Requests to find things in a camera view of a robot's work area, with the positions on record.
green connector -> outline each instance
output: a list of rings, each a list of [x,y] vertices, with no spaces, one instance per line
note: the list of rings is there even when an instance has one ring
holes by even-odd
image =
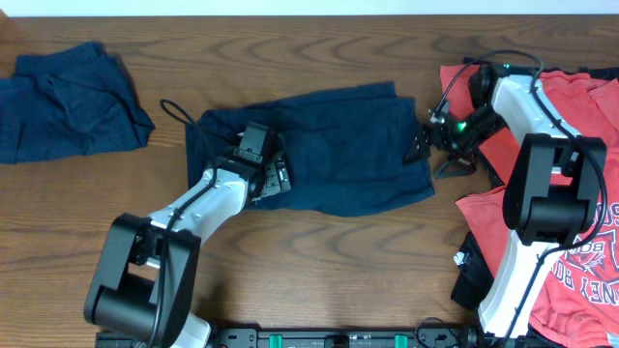
[[[396,334],[396,348],[408,348],[408,337],[403,334]]]
[[[281,348],[283,346],[283,338],[281,334],[271,334],[269,336],[269,348]]]

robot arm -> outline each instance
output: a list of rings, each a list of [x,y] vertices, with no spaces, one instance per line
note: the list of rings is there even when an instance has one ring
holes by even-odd
[[[507,248],[492,287],[478,308],[484,333],[495,337],[507,335],[538,258],[551,248],[570,245],[576,234],[592,225],[600,193],[592,163],[553,126],[532,93],[537,93],[551,115],[604,168],[604,143],[599,138],[580,136],[567,124],[546,97],[541,81],[536,81],[537,91],[531,92],[532,78],[512,73],[509,65],[481,65],[469,82],[476,110],[467,119],[458,120],[449,114],[446,104],[432,115],[431,126],[425,127],[408,155],[409,159],[427,155],[425,147],[435,145],[453,157],[466,157],[504,127],[520,145],[503,202],[504,220],[511,229]],[[571,177],[571,184],[551,185],[552,173]],[[526,335],[533,304],[560,255],[555,252],[545,259],[510,338]]]
[[[272,130],[249,123],[239,147],[219,158],[216,169],[207,169],[200,182],[174,203],[149,217],[118,217],[108,232],[86,299],[86,321],[148,341],[157,306],[162,305],[154,345],[203,348],[211,328],[190,313],[200,247],[252,200],[290,190],[282,152],[276,151],[277,139]],[[212,182],[214,170],[217,177]],[[183,206],[165,235],[172,216]],[[131,274],[130,263],[160,267],[163,238],[168,238],[165,278],[153,281]]]

folded blue fabric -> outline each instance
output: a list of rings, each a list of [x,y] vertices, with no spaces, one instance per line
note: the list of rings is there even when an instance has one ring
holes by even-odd
[[[134,150],[154,128],[98,43],[19,56],[13,77],[0,79],[2,163]]]
[[[285,139],[292,190],[262,198],[255,209],[315,210],[355,217],[406,206],[434,195],[426,160],[402,164],[419,124],[415,101],[393,83],[316,92],[241,109],[206,111],[198,124],[223,137],[249,121]],[[207,163],[196,130],[186,127],[190,187]],[[229,147],[210,136],[217,154]]]

red t-shirt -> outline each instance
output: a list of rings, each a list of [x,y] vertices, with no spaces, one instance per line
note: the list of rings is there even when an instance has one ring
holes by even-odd
[[[460,68],[441,68],[443,89]],[[448,96],[450,111],[457,117],[473,111],[468,78],[476,70],[469,68]],[[543,73],[541,81],[546,95],[570,125],[585,136],[600,137],[606,144],[608,207],[598,237],[581,249],[565,252],[555,263],[529,323],[545,337],[568,347],[607,346],[611,340],[615,343],[619,334],[619,83],[593,79],[586,73],[563,72]],[[507,183],[519,149],[510,131],[498,132],[480,148]],[[553,183],[564,180],[561,176],[552,178]],[[503,193],[501,187],[457,202],[493,275],[508,238]]]

wood grain surface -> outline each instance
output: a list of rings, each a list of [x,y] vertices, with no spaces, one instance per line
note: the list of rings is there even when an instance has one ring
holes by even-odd
[[[105,43],[157,125],[145,149],[0,166],[0,347],[93,346],[97,328],[82,307],[109,224],[187,188],[183,127],[159,109],[161,98],[198,117],[393,80],[425,119],[440,98],[440,65],[463,56],[517,48],[564,69],[619,66],[613,16],[21,18],[0,20],[0,33],[4,77],[17,54]],[[442,159],[433,153],[431,163]],[[231,218],[201,251],[194,310],[265,328],[471,320],[450,300],[452,256],[468,231],[454,202],[487,191],[486,173],[435,188],[424,202],[372,217]]]

